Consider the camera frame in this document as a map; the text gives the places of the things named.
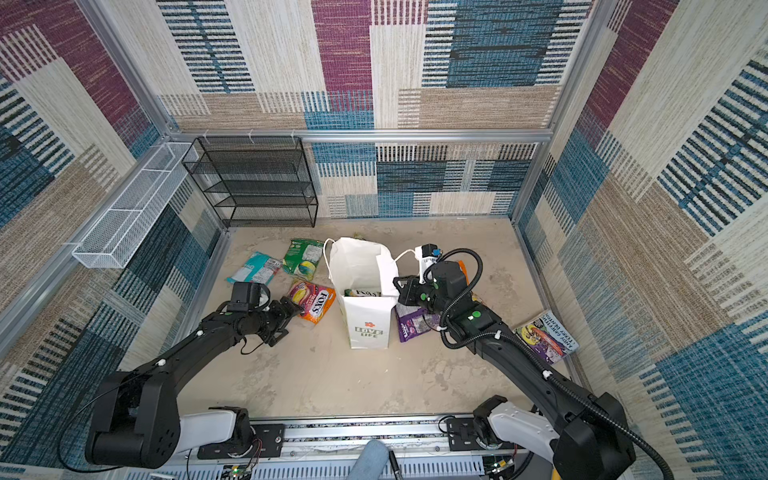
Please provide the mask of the teal candy bag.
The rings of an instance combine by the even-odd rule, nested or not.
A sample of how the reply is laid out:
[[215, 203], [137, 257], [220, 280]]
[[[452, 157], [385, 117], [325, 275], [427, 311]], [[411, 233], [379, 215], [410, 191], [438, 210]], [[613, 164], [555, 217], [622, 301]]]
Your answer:
[[282, 268], [282, 261], [261, 252], [255, 252], [246, 263], [226, 281], [250, 282], [268, 285], [277, 272]]

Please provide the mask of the green Fox's spring candy bag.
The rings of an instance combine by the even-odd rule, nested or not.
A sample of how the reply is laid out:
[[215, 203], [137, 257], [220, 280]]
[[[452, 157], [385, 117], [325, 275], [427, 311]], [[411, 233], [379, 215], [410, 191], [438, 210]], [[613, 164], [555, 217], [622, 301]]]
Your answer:
[[283, 270], [297, 278], [312, 281], [323, 255], [324, 243], [319, 240], [294, 238], [283, 257]]

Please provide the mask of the yellow green Fox's candy bag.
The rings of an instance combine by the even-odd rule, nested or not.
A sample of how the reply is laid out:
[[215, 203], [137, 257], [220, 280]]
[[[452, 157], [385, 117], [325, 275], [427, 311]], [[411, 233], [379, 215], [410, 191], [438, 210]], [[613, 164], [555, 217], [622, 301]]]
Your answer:
[[380, 297], [381, 293], [379, 291], [372, 291], [372, 290], [345, 289], [344, 296], [352, 297], [352, 298]]

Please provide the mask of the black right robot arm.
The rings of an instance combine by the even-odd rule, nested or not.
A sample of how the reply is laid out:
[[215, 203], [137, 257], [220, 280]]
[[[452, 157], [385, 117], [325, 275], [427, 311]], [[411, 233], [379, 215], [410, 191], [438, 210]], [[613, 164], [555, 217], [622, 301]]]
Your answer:
[[472, 283], [456, 262], [437, 262], [426, 274], [393, 279], [400, 301], [439, 315], [445, 342], [496, 367], [539, 410], [519, 412], [501, 400], [486, 404], [479, 423], [495, 440], [547, 459], [564, 479], [617, 479], [634, 463], [634, 445], [621, 431], [624, 410], [615, 398], [595, 397], [550, 369], [498, 314], [474, 300]]

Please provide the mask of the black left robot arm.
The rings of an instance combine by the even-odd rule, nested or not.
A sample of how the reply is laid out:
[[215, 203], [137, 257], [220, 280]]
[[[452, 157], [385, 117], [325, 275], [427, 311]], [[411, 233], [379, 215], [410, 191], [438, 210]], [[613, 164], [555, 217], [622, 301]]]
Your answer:
[[107, 376], [97, 390], [84, 456], [91, 465], [158, 468], [182, 448], [177, 397], [218, 355], [249, 335], [273, 347], [303, 309], [289, 298], [261, 300], [267, 287], [237, 282], [231, 299], [168, 351]]

